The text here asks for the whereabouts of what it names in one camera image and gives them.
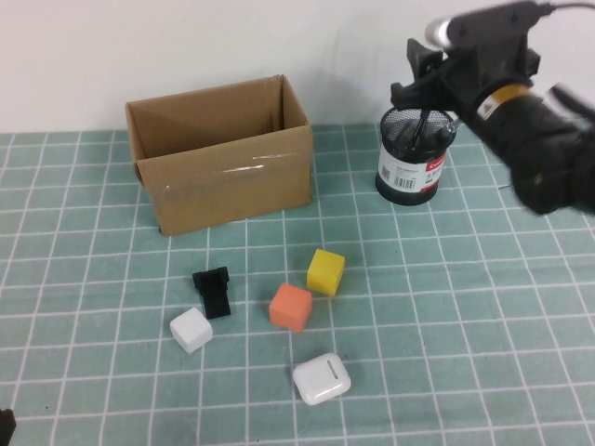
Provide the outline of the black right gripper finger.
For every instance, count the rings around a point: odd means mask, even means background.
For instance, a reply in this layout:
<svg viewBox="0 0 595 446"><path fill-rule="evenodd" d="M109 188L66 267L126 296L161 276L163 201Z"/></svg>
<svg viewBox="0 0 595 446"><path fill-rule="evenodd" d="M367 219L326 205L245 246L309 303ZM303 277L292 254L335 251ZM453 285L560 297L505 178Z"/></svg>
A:
<svg viewBox="0 0 595 446"><path fill-rule="evenodd" d="M434 82L414 82L411 85L394 83L390 86L390 102L397 110L449 110L448 95Z"/></svg>
<svg viewBox="0 0 595 446"><path fill-rule="evenodd" d="M443 63L443 52L423 46L415 38L406 43L406 57L415 80L439 68Z"/></svg>

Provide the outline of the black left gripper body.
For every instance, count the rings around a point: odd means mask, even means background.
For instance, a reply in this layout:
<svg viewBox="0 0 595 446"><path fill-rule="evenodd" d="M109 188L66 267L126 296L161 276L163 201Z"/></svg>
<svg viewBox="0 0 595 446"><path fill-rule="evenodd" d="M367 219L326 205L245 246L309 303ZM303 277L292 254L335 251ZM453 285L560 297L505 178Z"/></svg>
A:
<svg viewBox="0 0 595 446"><path fill-rule="evenodd" d="M0 446L8 446L17 426L11 409L0 410Z"/></svg>

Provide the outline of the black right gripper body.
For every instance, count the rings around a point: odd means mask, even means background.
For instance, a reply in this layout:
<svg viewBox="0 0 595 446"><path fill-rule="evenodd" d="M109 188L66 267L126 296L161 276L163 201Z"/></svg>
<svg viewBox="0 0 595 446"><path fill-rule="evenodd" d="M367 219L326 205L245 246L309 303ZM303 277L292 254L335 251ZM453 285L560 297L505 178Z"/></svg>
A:
<svg viewBox="0 0 595 446"><path fill-rule="evenodd" d="M440 77L444 107L460 117L488 119L505 102L529 93L540 62L525 35L449 50Z"/></svg>

